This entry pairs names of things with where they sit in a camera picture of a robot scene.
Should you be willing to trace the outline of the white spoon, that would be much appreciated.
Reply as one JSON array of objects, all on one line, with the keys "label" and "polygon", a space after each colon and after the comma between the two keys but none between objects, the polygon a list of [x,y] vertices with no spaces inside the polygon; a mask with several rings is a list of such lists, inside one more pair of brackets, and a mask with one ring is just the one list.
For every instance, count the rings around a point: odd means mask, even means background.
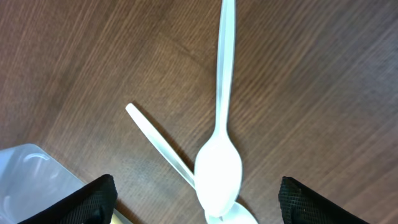
[{"label": "white spoon", "polygon": [[[187,181],[187,183],[195,189],[193,172],[188,168],[184,161],[182,161],[180,156],[175,152],[160,132],[132,103],[128,103],[125,109],[144,136],[152,143],[165,160]],[[205,212],[205,220],[208,224],[258,224],[254,215],[238,202],[235,202],[231,210],[222,217],[212,217],[208,212]]]},{"label": "white spoon", "polygon": [[228,113],[234,69],[236,1],[221,5],[216,64],[215,128],[195,159],[195,190],[200,205],[212,217],[222,217],[239,195],[242,159],[228,135]]}]

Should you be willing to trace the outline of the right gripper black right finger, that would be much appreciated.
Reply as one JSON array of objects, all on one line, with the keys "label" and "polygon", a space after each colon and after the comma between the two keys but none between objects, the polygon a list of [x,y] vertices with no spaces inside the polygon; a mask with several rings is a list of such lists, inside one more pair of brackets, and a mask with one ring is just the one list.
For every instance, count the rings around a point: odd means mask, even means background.
[{"label": "right gripper black right finger", "polygon": [[278,199],[285,224],[367,224],[292,177],[282,178]]}]

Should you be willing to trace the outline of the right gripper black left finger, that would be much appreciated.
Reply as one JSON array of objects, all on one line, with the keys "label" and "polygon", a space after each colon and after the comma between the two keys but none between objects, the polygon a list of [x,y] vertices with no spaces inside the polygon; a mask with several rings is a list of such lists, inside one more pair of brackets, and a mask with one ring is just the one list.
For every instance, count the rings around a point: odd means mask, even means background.
[{"label": "right gripper black left finger", "polygon": [[112,175],[104,174],[22,224],[110,224],[118,193]]}]

